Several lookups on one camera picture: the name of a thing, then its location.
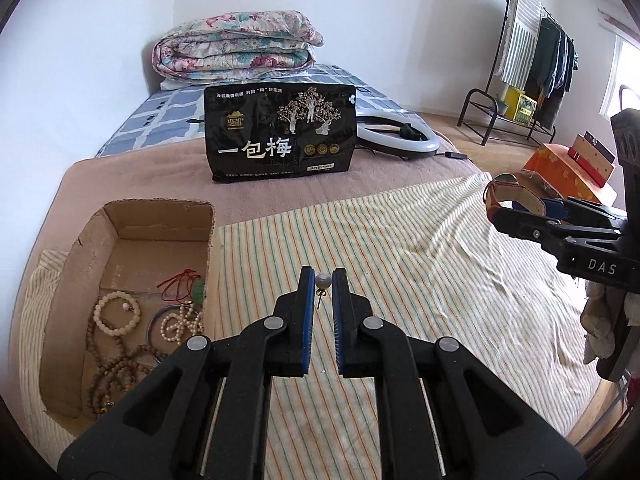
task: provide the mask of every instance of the tree illustration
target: tree illustration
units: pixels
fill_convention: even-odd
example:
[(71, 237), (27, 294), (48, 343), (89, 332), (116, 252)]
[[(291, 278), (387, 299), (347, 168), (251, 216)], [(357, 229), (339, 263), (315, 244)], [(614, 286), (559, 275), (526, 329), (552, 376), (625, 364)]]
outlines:
[(329, 135), (329, 126), (331, 126), (331, 122), (340, 118), (340, 112), (336, 110), (330, 102), (325, 101), (322, 98), (316, 102), (314, 115), (316, 121), (322, 122), (322, 126), (316, 130), (316, 134), (318, 135)]
[(316, 120), (316, 108), (321, 100), (324, 100), (324, 98), (318, 93), (315, 86), (310, 86), (304, 92), (298, 94), (296, 101), (299, 102), (302, 107), (306, 107), (307, 123), (312, 123)]
[(289, 131), (292, 135), (296, 133), (296, 122), (301, 111), (302, 108), (297, 100), (289, 101), (286, 105), (278, 108), (278, 117), (289, 123)]

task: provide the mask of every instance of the pearl necklace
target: pearl necklace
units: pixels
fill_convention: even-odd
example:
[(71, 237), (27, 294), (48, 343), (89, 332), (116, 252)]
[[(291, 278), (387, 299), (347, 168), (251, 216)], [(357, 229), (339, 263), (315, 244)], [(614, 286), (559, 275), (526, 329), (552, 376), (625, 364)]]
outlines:
[[(104, 306), (115, 298), (122, 298), (123, 300), (125, 300), (125, 303), (122, 304), (122, 308), (124, 310), (133, 310), (133, 319), (122, 328), (111, 329), (102, 322), (102, 320), (100, 319), (100, 313), (102, 312)], [(131, 332), (140, 322), (140, 306), (138, 306), (138, 302), (129, 294), (127, 294), (126, 292), (122, 292), (121, 290), (116, 290), (103, 297), (95, 306), (94, 321), (98, 328), (108, 336), (116, 337), (126, 335)]]
[[(168, 325), (169, 320), (171, 319), (177, 319), (177, 322)], [(175, 342), (179, 345), (185, 328), (191, 332), (191, 335), (198, 335), (204, 332), (204, 320), (202, 313), (196, 313), (193, 309), (193, 303), (191, 302), (186, 305), (181, 305), (179, 314), (169, 312), (162, 319), (162, 323), (160, 324), (160, 334), (162, 335), (162, 339), (165, 341)], [(175, 330), (175, 334), (172, 336), (167, 335), (167, 331), (169, 330)]]

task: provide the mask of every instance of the floral quilt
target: floral quilt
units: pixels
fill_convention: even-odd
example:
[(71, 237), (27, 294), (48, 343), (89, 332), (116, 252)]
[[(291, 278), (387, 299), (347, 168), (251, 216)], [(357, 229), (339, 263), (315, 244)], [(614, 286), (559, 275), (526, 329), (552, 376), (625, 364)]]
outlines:
[(172, 28), (154, 47), (153, 67), (194, 84), (303, 71), (324, 40), (296, 10), (230, 12)]

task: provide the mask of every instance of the white bead bracelet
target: white bead bracelet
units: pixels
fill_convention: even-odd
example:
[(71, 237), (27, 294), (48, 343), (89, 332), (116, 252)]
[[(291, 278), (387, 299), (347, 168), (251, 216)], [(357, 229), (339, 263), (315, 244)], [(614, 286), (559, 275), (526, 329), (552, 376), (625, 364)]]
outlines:
[[(125, 310), (133, 310), (133, 319), (122, 328), (116, 328), (115, 330), (112, 330), (105, 326), (105, 324), (100, 320), (100, 313), (102, 312), (104, 306), (115, 298), (122, 298), (123, 300), (125, 300), (125, 303), (123, 303), (122, 307)], [(140, 322), (140, 307), (138, 306), (138, 302), (135, 300), (135, 298), (131, 297), (126, 292), (116, 290), (103, 297), (95, 306), (94, 321), (98, 328), (102, 330), (106, 335), (109, 335), (111, 337), (125, 335), (131, 332)]]

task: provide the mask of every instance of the window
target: window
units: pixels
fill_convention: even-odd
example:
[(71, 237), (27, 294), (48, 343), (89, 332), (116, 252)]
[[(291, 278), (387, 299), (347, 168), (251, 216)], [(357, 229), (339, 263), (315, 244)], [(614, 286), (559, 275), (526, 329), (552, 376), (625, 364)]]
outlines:
[[(640, 49), (617, 36), (609, 87), (601, 110), (601, 114), (607, 119), (620, 112), (621, 85), (629, 86), (640, 94)], [(625, 90), (622, 93), (622, 107), (640, 110), (640, 98)]]

